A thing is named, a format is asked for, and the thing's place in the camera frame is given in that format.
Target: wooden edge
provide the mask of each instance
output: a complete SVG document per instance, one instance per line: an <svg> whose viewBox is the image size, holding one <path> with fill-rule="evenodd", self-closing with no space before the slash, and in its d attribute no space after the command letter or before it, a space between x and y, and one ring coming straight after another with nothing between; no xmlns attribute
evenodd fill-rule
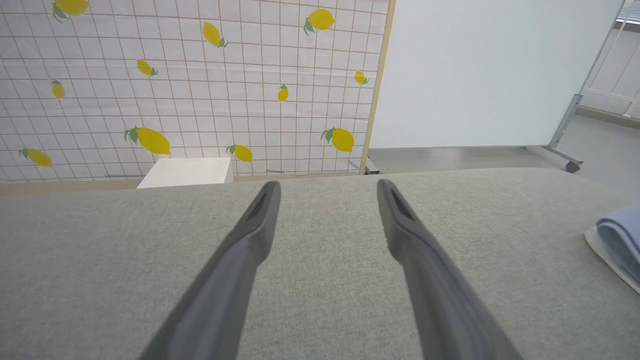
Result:
<svg viewBox="0 0 640 360"><path fill-rule="evenodd" d="M360 175L364 175L367 165L367 155L369 154L369 142L371 142L371 131L373 130L373 119L376 117L376 107L378 106L378 96L380 95L380 87L382 84L382 73L385 70L385 60L387 59L387 49L389 47L389 38L391 37L391 25L394 21L396 12L396 0L389 1L387 10L387 22L385 23L385 34L382 38L382 50L380 51L380 61L378 62L378 73L376 74L376 85L373 88L373 101L371 102L371 112L369 113L369 124L367 126L367 136L364 140L364 149L362 151L362 159L360 160Z"/></svg>

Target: metal leg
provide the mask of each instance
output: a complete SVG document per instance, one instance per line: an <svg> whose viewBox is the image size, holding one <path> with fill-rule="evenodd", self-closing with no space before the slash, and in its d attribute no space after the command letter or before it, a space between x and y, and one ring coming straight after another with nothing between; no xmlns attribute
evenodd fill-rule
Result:
<svg viewBox="0 0 640 360"><path fill-rule="evenodd" d="M564 169L571 174L578 172L580 170L580 165L584 162L582 160L573 158L561 151L555 150L551 146L543 146L542 148L545 149L546 151L553 152L554 154L560 156L563 159L569 160L569 162L564 166Z"/></svg>
<svg viewBox="0 0 640 360"><path fill-rule="evenodd" d="M553 139L551 139L549 146L542 147L543 149L553 152L554 154L560 156L563 159L569 160L569 162L564 166L564 169L571 174L578 172L580 170L580 164L582 164L583 161L577 160L563 152L556 150L556 146L558 145L558 143L560 142L560 139L564 135L564 130L566 130L566 128L569 126L569 121L571 121L571 118L575 115L575 110L577 106L580 104L580 100L582 100L582 95L575 94L573 96L573 99L571 100L571 104L569 104L569 107L564 113L564 116L562 117L562 121L560 121L560 125L558 126L558 129L556 129L556 133L554 134Z"/></svg>

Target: lemon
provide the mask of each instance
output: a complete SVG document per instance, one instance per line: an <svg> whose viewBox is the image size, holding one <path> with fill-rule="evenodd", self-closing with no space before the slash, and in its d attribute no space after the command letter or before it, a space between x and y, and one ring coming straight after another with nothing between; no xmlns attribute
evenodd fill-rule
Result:
<svg viewBox="0 0 640 360"><path fill-rule="evenodd" d="M227 46L227 44L229 44L228 41L225 41L224 37L220 37L220 32L218 31L218 29L206 21L204 22L204 26L202 26L202 34L204 35L204 38L207 39L207 41L210 42L213 46L225 47Z"/></svg>
<svg viewBox="0 0 640 360"><path fill-rule="evenodd" d="M53 85L51 87L53 96L57 97L58 99L62 99L65 96L65 88L62 87L62 84L56 79L51 79L51 85Z"/></svg>
<svg viewBox="0 0 640 360"><path fill-rule="evenodd" d="M327 9L318 9L309 14L305 21L305 25L302 27L305 30L305 34L309 35L307 31L314 33L314 28L318 30L327 30L333 25L335 19L333 14Z"/></svg>
<svg viewBox="0 0 640 360"><path fill-rule="evenodd" d="M52 167L51 159L42 151L36 149L27 149L26 147L18 152L20 157L31 159L34 163L41 167Z"/></svg>
<svg viewBox="0 0 640 360"><path fill-rule="evenodd" d="M171 155L171 151L169 151L171 145L164 135L158 133L156 130L135 126L132 129L124 131L124 138L127 139L127 137L134 143L138 143L138 140L140 140L140 145L154 154Z"/></svg>
<svg viewBox="0 0 640 360"><path fill-rule="evenodd" d="M320 139L322 138L326 139L326 143L333 139L333 147L338 151L351 152L353 150L353 143L355 142L353 135L345 129L333 127L329 130L324 130L320 135Z"/></svg>
<svg viewBox="0 0 640 360"><path fill-rule="evenodd" d="M363 85L369 82L369 79L367 79L364 76L364 73L362 71L356 71L356 81L358 82L358 84Z"/></svg>
<svg viewBox="0 0 640 360"><path fill-rule="evenodd" d="M242 160L242 161L245 161L247 163L250 163L251 160L253 159L253 154L251 153L251 150L249 150L249 148L246 147L246 146L234 144L234 145L231 145L231 146L227 146L227 150L226 151L230 152L231 155L233 155L234 152L235 152L236 153L236 157L238 158L238 160Z"/></svg>
<svg viewBox="0 0 640 360"><path fill-rule="evenodd" d="M278 92L278 100L285 101L289 97L289 89L287 85L280 84L280 91Z"/></svg>
<svg viewBox="0 0 640 360"><path fill-rule="evenodd" d="M147 64L145 60L138 60L138 70L140 70L140 72L143 73L144 75L149 75L149 76L153 76L158 73L158 71L152 68L151 66L149 66L149 64Z"/></svg>
<svg viewBox="0 0 640 360"><path fill-rule="evenodd" d="M89 7L89 3L85 0L55 0L53 2L53 18L62 22L60 19L68 19L67 15L80 16L84 14L87 7Z"/></svg>

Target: window blind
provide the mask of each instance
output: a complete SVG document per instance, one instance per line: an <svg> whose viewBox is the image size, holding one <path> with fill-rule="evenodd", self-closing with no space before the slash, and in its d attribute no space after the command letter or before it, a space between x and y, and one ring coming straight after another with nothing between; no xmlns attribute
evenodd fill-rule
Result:
<svg viewBox="0 0 640 360"><path fill-rule="evenodd" d="M627 16L627 22L640 24L640 1L625 0L625 4L622 6L620 14L618 14L618 21L623 22Z"/></svg>

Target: gray fabric surface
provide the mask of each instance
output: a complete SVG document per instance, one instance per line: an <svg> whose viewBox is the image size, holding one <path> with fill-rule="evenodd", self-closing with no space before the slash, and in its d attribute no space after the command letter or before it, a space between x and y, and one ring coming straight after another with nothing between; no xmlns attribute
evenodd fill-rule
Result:
<svg viewBox="0 0 640 360"><path fill-rule="evenodd" d="M640 297L582 238L627 205L544 169L393 180L526 359L634 359ZM239 359L420 359L378 176L282 181ZM0 359L133 359L262 183L0 198Z"/></svg>

